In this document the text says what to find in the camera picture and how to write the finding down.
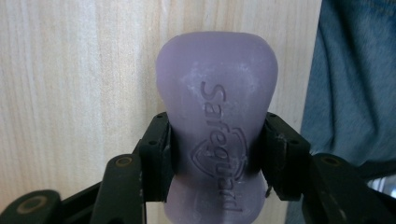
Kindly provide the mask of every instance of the wooden panel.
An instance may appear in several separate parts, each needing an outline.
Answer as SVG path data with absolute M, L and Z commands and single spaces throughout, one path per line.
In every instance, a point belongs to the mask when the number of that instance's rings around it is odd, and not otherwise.
M 299 130 L 319 8 L 314 0 L 1 0 L 0 211 L 36 189 L 68 197 L 134 149 L 163 111 L 154 63 L 175 35 L 266 39 L 279 65 L 270 110 Z M 158 206 L 149 205 L 150 223 L 164 223 Z M 266 205 L 262 220 L 282 223 L 285 207 Z

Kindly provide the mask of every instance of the purple rubber object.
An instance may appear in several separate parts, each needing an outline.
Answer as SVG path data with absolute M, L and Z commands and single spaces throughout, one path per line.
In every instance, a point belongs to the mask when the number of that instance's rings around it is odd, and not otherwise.
M 253 222 L 265 186 L 249 156 L 276 85 L 274 52 L 256 35 L 185 34 L 163 46 L 156 69 L 177 145 L 166 215 L 181 224 Z

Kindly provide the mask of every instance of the wood grain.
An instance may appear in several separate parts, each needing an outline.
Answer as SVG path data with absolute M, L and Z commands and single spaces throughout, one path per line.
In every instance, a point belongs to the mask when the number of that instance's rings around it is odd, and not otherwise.
M 235 31 L 273 47 L 270 111 L 299 130 L 320 1 L 0 0 L 0 211 L 22 194 L 66 198 L 100 181 L 164 107 L 154 63 L 175 35 Z M 149 223 L 166 223 L 157 203 Z M 282 223 L 285 203 L 258 223 Z

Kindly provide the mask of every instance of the denim cloth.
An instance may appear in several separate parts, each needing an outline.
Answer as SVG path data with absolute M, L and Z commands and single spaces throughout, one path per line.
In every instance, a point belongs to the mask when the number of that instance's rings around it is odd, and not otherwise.
M 396 0 L 322 1 L 302 135 L 378 173 L 396 162 Z M 304 223 L 301 202 L 286 223 Z

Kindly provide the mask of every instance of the metal screw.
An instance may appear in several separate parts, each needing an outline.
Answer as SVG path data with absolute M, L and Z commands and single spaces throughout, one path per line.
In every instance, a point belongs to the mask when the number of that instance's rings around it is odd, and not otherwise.
M 17 208 L 17 212 L 22 215 L 29 214 L 43 207 L 44 205 L 46 205 L 46 203 L 47 203 L 46 196 L 37 195 L 21 203 Z
M 324 163 L 332 166 L 339 166 L 341 165 L 341 162 L 333 157 L 323 157 L 321 159 Z
M 132 158 L 131 157 L 121 157 L 118 160 L 116 160 L 116 165 L 118 167 L 125 167 L 129 164 L 132 163 Z

